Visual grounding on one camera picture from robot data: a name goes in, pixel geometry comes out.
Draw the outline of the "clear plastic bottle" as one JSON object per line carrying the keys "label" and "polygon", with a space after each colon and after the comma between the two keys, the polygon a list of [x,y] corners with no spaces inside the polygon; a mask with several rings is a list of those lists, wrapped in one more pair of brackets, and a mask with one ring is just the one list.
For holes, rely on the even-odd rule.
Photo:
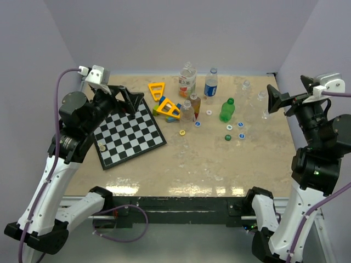
{"label": "clear plastic bottle", "polygon": [[257,95],[257,100],[258,101],[263,101],[264,99],[266,99],[268,96],[268,92],[266,90],[262,90],[258,93]]}
{"label": "clear plastic bottle", "polygon": [[237,95],[240,100],[246,100],[250,97],[251,92],[251,82],[249,80],[244,80],[241,88],[238,89]]}

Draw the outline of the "crushed clear bottle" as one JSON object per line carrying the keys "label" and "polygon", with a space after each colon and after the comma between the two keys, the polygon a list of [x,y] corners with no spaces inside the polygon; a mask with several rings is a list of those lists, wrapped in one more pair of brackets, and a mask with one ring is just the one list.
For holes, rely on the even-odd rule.
{"label": "crushed clear bottle", "polygon": [[268,101],[262,102],[262,119],[268,119],[271,116],[271,114],[268,111],[268,106]]}

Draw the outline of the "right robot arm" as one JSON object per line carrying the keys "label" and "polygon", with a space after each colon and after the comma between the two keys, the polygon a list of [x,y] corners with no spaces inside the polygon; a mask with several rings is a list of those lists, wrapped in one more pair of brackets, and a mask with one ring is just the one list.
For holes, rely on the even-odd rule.
{"label": "right robot arm", "polygon": [[305,241],[318,209],[340,194],[335,190],[342,158],[350,153],[350,115],[328,119],[331,97],[346,95],[339,73],[301,76],[305,93],[291,96],[267,87],[268,111],[286,107],[296,117],[307,145],[293,157],[292,188],[278,218],[273,194],[259,187],[244,197],[114,197],[117,226],[131,227],[143,216],[151,224],[242,226],[254,216],[252,254],[262,262],[302,262]]}

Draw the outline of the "green soda bottle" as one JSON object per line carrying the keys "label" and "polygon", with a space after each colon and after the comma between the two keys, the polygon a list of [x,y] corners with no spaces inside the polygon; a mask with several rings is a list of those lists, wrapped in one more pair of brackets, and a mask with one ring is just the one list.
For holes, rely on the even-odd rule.
{"label": "green soda bottle", "polygon": [[224,123],[228,123],[231,120],[234,112],[235,112],[234,98],[229,98],[222,105],[221,112],[219,114],[219,119]]}

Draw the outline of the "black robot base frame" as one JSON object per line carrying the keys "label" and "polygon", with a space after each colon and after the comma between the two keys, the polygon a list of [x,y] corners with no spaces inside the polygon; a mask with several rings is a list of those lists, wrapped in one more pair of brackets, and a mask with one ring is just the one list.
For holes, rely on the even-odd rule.
{"label": "black robot base frame", "polygon": [[246,197],[137,197],[114,196],[94,216],[116,215],[117,227],[133,224],[193,224],[241,227],[256,220]]}

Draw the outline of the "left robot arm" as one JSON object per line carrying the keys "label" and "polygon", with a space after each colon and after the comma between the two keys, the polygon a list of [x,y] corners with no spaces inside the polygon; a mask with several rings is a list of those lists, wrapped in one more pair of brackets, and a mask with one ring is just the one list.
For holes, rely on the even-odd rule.
{"label": "left robot arm", "polygon": [[112,193],[94,187],[73,207],[59,212],[59,204],[73,175],[94,142],[94,132],[108,115],[134,116],[144,94],[124,86],[109,86],[110,92],[95,88],[88,100],[83,92],[67,94],[59,108],[58,128],[48,150],[46,167],[29,207],[17,222],[9,223],[5,235],[21,244],[54,255],[72,232],[87,217],[108,215],[114,205]]}

